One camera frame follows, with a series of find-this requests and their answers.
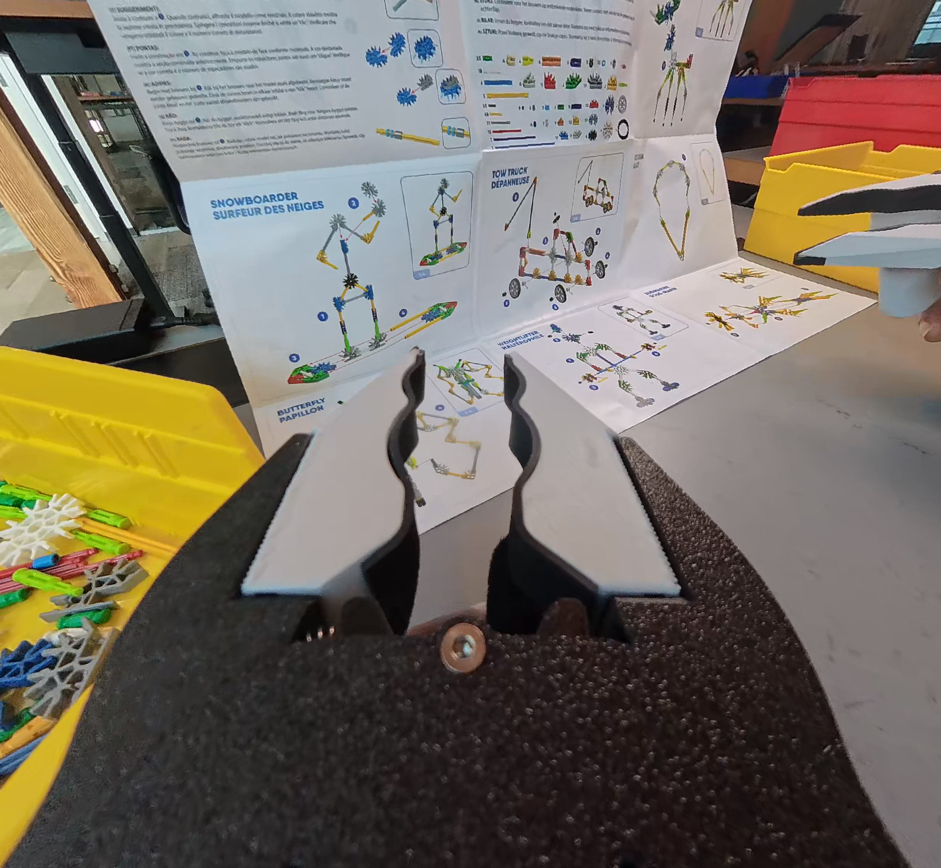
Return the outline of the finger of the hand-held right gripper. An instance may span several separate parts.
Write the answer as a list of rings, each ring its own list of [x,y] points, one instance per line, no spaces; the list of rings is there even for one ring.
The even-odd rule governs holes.
[[[794,264],[936,270],[940,267],[940,224],[849,232],[796,252]]]
[[[833,193],[802,206],[799,216],[870,214],[871,230],[940,223],[940,175],[923,174]]]

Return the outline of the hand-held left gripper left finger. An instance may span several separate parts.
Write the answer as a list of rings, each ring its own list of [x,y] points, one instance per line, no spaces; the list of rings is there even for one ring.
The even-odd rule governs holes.
[[[347,603],[369,598],[392,633],[406,633],[420,568],[406,461],[417,448],[425,373],[424,352],[409,352],[312,439],[242,595],[313,596],[336,627]]]

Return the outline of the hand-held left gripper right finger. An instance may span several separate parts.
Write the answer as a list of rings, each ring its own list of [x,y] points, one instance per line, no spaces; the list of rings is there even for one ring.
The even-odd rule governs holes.
[[[618,436],[522,356],[504,358],[521,466],[490,561],[490,627],[630,637],[621,599],[673,601],[681,572]]]

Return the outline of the black power adapter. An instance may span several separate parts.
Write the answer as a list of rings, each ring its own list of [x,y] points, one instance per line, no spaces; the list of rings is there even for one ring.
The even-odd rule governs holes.
[[[112,364],[149,350],[154,313],[135,298],[12,322],[1,345],[95,364]]]

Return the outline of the grey desk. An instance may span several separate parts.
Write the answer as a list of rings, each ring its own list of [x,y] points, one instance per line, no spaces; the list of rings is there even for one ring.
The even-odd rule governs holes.
[[[790,618],[913,866],[940,855],[939,369],[868,308],[625,432]]]

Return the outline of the pile of toy pieces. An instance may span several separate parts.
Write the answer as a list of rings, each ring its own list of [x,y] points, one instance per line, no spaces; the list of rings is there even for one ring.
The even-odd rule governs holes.
[[[1,483],[1,776],[93,684],[177,546],[116,511]]]

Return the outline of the wood top office desk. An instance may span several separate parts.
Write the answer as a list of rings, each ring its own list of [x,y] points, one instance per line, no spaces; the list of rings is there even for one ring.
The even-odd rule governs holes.
[[[178,227],[165,193],[158,152],[86,4],[2,0],[2,44],[49,128],[77,184],[80,212],[90,215],[117,254],[131,292],[154,324],[181,325],[166,286],[140,246],[142,229]]]

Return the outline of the red plastic bin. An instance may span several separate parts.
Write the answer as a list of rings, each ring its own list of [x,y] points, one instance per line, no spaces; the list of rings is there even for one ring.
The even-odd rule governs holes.
[[[888,152],[940,146],[940,75],[803,76],[791,79],[770,154],[854,143]]]

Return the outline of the printed instruction sheet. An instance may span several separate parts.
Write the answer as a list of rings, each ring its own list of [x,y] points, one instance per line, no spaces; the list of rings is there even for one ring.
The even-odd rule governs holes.
[[[265,451],[425,351],[421,531],[516,478],[504,354],[624,431],[869,305],[738,258],[752,0],[88,2]]]

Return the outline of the yellow plastic bin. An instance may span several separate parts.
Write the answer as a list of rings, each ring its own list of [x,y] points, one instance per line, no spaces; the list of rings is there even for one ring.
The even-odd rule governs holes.
[[[2,481],[116,511],[176,552],[263,462],[211,387],[7,347],[1,431]],[[48,795],[111,651],[88,691],[2,782],[2,862]]]
[[[899,145],[878,151],[872,142],[770,156],[746,238],[750,253],[792,265],[796,252],[869,226],[869,215],[802,217],[806,204],[844,190],[925,175],[940,169],[940,149]]]

